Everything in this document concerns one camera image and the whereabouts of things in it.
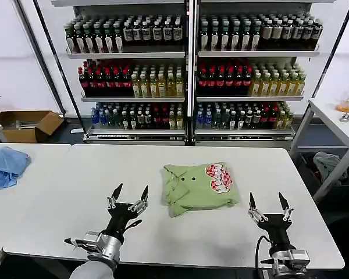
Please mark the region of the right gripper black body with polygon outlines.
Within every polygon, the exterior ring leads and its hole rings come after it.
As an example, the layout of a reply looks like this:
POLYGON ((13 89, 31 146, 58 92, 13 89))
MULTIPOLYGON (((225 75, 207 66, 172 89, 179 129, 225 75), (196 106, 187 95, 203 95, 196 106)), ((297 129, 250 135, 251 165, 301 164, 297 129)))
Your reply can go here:
POLYGON ((295 249, 287 234, 291 222, 283 220, 283 214, 267 214, 266 217, 268 220, 257 222, 257 226, 268 233, 270 240, 269 253, 295 249))

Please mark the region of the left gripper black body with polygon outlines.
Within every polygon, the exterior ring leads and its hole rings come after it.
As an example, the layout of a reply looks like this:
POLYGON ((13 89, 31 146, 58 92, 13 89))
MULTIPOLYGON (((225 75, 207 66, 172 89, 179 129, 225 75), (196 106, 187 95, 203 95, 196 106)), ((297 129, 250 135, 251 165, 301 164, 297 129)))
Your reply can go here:
POLYGON ((127 226, 130 220, 136 219, 138 213, 132 211, 132 203, 116 203, 115 208, 108 209, 111 219, 106 227, 106 229, 101 231, 101 234, 114 237, 120 242, 124 241, 124 233, 133 227, 139 225, 142 220, 136 220, 127 226))

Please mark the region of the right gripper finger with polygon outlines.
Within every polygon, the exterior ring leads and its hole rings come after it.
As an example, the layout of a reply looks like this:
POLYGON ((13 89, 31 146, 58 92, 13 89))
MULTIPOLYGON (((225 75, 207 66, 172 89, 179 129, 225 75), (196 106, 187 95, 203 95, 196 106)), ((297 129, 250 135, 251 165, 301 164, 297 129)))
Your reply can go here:
POLYGON ((252 192, 250 192, 248 214, 256 224, 265 222, 265 215, 259 209, 257 209, 252 192))
POLYGON ((290 207, 288 200, 279 192, 279 200, 283 210, 283 221, 291 221, 291 214, 294 210, 290 207))

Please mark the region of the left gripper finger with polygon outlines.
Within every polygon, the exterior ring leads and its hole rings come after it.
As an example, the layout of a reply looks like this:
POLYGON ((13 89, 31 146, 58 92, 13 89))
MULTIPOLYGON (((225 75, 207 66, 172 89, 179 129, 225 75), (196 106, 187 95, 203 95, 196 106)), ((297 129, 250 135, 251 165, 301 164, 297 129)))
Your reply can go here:
POLYGON ((116 207, 117 199, 119 198, 122 187, 123 187, 123 183, 120 183, 120 185, 114 189, 112 195, 106 197, 107 203, 108 203, 107 209, 114 209, 116 207))
POLYGON ((141 214, 148 207, 148 190, 149 185, 143 190, 140 200, 130 207, 131 212, 141 214))

